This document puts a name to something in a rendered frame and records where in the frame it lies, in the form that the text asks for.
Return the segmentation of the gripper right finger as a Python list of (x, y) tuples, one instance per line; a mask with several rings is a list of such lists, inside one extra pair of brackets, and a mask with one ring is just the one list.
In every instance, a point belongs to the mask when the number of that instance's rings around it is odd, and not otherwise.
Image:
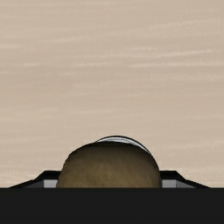
[(184, 178), (177, 171), (161, 171), (163, 188), (207, 188), (206, 185)]

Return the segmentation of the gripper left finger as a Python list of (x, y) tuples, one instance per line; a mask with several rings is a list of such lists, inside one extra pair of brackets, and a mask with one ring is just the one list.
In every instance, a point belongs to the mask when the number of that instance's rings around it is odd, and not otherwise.
[(55, 188), (60, 171), (43, 171), (35, 179), (13, 185), (12, 188)]

